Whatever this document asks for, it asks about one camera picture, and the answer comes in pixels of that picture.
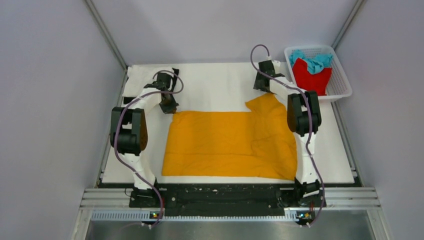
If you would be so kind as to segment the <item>yellow t shirt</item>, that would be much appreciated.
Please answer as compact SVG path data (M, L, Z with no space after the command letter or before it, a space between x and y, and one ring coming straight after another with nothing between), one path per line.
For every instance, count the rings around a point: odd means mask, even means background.
M161 173L295 179L297 146L286 107L267 93L247 111L181 111L169 126Z

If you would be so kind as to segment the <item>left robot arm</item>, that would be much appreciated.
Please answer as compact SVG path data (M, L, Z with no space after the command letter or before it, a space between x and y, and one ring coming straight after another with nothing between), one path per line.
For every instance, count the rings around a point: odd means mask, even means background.
M134 177L134 187L142 190L141 200L149 207L160 202L153 174L144 151L148 145L147 115L155 107L164 114L175 114L179 104L174 95L182 92L178 68L161 69L152 75L151 82L142 86L130 102L111 111L110 144L117 160L127 167Z

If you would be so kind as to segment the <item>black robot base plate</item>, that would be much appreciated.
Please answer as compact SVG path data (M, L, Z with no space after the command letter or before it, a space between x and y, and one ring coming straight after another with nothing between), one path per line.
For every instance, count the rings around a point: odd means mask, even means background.
M163 210L166 217L279 217L288 208L318 210L327 205L317 184L158 183L130 194L130 208Z

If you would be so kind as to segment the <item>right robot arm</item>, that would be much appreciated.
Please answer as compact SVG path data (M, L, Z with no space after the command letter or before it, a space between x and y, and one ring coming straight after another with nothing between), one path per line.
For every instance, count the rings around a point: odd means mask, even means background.
M322 124L321 109L315 91L307 91L277 73L279 62L265 60L254 63L257 70L253 88L279 97L286 107L286 121L296 142L297 167L294 178L293 200L307 206L320 194L322 177L314 159L315 139Z

